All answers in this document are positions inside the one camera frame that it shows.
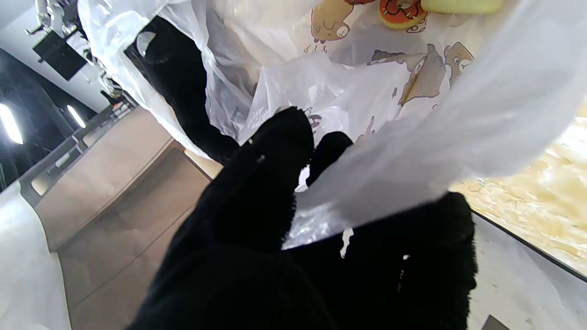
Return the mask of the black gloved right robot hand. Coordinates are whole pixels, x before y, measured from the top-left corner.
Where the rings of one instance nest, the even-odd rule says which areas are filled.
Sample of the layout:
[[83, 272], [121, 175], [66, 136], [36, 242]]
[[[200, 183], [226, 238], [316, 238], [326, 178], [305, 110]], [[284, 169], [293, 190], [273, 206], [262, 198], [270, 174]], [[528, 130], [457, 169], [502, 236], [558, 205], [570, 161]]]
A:
[[210, 123], [207, 72], [195, 42], [162, 17], [154, 17], [125, 50], [126, 56], [170, 105], [195, 146], [224, 165], [239, 145]]

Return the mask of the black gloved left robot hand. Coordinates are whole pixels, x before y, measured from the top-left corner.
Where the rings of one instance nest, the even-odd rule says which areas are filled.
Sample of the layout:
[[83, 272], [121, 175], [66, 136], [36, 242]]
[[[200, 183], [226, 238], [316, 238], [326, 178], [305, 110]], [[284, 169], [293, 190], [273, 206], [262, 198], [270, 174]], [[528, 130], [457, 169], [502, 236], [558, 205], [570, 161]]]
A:
[[352, 146], [315, 147], [304, 111], [263, 123], [174, 234], [128, 330], [465, 330], [476, 287], [475, 225], [460, 193], [283, 250], [301, 171]]

